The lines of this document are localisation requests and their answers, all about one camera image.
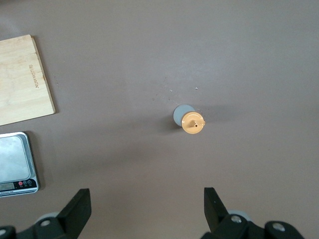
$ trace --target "gray table surface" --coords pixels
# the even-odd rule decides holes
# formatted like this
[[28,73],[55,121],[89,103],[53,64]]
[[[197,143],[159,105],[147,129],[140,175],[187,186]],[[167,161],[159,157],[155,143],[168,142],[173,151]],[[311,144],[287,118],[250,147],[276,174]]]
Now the gray table surface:
[[[42,186],[1,198],[1,225],[88,187],[81,239],[198,239],[215,187],[257,225],[318,237],[318,0],[0,0],[0,40],[25,34],[57,113],[0,127],[28,133]],[[201,133],[176,127],[179,104]]]

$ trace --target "silver bolt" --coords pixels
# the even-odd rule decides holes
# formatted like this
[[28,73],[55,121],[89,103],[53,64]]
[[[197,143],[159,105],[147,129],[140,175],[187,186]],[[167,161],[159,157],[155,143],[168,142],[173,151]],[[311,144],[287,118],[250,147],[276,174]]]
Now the silver bolt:
[[43,221],[43,222],[40,224],[40,226],[45,227],[45,226],[49,225],[50,223],[51,223],[50,220],[45,220],[45,221]]
[[6,233],[6,230],[5,229],[1,229],[0,230],[0,236],[4,235]]
[[232,220],[233,222],[235,222],[235,223],[241,223],[240,217],[239,217],[239,216],[236,216],[236,215],[232,216],[232,217],[231,217],[231,220]]
[[281,232],[284,232],[286,230],[285,227],[280,223],[274,223],[273,228]]

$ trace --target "scale display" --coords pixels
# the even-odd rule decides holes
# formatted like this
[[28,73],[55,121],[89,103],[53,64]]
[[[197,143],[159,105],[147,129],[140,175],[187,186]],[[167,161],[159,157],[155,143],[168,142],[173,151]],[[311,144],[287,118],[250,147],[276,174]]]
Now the scale display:
[[0,134],[0,197],[36,191],[38,181],[27,135]]

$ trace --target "orange lid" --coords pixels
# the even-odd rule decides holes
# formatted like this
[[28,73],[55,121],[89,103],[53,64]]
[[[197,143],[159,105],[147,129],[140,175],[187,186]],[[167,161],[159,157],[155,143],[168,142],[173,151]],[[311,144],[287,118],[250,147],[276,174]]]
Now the orange lid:
[[187,133],[195,134],[199,133],[205,125],[203,116],[197,112],[188,112],[183,116],[181,120],[181,126]]

